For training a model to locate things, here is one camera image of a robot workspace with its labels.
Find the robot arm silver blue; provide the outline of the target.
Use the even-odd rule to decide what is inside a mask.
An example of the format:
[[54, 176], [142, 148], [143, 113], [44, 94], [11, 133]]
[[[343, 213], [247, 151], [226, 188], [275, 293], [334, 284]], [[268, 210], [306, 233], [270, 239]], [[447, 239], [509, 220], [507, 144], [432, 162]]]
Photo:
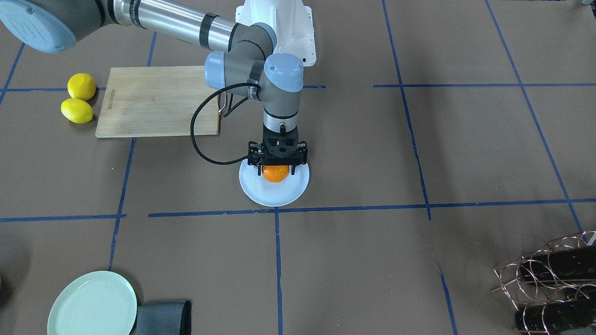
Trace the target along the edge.
[[230, 92], [264, 105], [263, 140], [250, 142], [239, 161], [286, 166], [295, 174], [307, 163], [307, 144], [298, 140], [298, 111], [304, 64], [292, 54], [275, 53], [277, 36], [265, 23], [250, 26], [167, 0], [3, 0], [1, 21], [21, 42], [57, 54], [106, 25], [160, 32], [210, 51], [204, 78], [215, 92], [191, 117], [191, 129], [207, 102]]

